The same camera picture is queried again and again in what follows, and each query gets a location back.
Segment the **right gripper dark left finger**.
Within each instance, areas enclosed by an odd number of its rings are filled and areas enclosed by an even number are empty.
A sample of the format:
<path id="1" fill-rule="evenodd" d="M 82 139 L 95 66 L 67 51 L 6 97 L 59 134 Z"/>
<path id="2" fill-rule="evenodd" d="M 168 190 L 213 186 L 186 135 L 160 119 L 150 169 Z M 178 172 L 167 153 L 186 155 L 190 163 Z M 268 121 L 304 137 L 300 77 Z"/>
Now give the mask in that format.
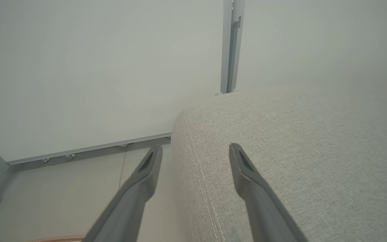
<path id="1" fill-rule="evenodd" d="M 162 147 L 151 147 L 83 239 L 85 242 L 135 242 L 146 202 L 154 195 Z"/>

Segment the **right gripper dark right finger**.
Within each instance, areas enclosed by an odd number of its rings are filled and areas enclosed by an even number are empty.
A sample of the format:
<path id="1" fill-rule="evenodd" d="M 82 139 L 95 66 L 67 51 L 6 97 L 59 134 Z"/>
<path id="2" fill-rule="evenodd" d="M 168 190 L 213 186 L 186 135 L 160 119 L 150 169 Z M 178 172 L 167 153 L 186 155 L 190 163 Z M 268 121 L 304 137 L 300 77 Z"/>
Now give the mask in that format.
<path id="1" fill-rule="evenodd" d="M 229 145 L 235 190 L 244 200 L 254 242 L 307 242 L 289 212 L 239 144 Z"/>

